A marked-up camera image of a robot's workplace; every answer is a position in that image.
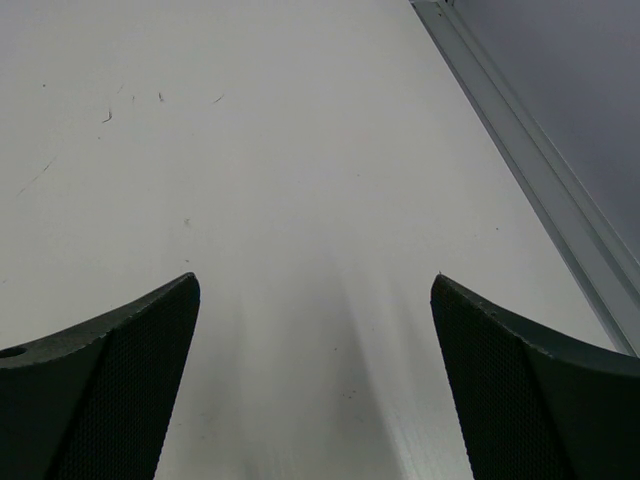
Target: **scratch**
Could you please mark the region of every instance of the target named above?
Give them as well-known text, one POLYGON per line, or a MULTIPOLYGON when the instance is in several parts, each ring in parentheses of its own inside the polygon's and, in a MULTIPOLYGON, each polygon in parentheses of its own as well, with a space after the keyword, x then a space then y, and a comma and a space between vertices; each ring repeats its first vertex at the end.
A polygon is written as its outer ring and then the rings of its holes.
POLYGON ((20 191, 18 192, 18 195, 16 195, 16 198, 18 198, 20 195, 22 195, 22 192, 24 192, 24 191, 25 191, 27 188, 29 188, 29 187, 30 187, 30 186, 31 186, 31 185, 32 185, 36 180, 38 180, 38 179, 42 176, 42 174, 43 174, 44 172, 46 172, 47 170, 49 170, 49 167, 53 164, 53 162, 55 162, 55 161, 56 161, 56 159, 57 159, 57 158, 58 158, 57 156, 53 157, 53 160, 51 160, 49 163, 47 163, 47 166, 46 166, 46 167, 44 167, 44 169, 43 169, 43 170, 42 170, 38 175, 36 175, 35 177, 33 177, 29 183, 27 183, 24 187, 22 187, 22 190, 20 190, 20 191))
POLYGON ((107 123, 112 118, 113 118, 113 114, 111 113, 111 109, 109 109, 109 117, 106 120, 103 120, 102 123, 107 123))

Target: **white surface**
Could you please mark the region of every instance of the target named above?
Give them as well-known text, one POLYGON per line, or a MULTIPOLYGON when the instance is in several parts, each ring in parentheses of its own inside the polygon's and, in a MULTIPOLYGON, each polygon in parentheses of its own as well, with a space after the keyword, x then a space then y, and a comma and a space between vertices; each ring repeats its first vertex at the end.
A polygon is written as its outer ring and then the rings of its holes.
POLYGON ((0 65, 0 346, 201 281, 158 479, 470 479, 439 270, 611 348, 405 0, 5 2, 0 65))

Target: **tabletop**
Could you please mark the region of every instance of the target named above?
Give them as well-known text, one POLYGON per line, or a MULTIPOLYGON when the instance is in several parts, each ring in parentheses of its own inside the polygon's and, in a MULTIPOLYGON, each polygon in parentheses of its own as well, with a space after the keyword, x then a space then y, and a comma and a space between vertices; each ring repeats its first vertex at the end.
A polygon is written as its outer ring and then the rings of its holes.
POLYGON ((612 348, 406 0, 4 2, 0 65, 0 348, 200 279, 160 480, 470 480, 439 271, 612 348))

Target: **gray strip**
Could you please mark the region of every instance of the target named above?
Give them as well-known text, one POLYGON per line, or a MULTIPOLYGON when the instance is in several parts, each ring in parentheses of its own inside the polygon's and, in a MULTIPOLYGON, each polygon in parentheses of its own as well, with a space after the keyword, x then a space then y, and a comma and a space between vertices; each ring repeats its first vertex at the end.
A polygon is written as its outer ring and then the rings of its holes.
POLYGON ((418 15, 619 351, 640 352, 640 267, 447 4, 418 15))

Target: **dark object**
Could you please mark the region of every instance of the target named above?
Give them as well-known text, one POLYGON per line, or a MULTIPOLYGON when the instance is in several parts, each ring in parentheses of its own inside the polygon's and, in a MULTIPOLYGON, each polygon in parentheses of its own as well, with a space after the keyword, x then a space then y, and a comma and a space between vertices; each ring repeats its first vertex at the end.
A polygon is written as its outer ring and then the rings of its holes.
POLYGON ((0 352, 0 479, 152 479, 198 314, 184 275, 0 352))
POLYGON ((640 478, 640 361, 439 275, 431 306, 476 480, 640 478))

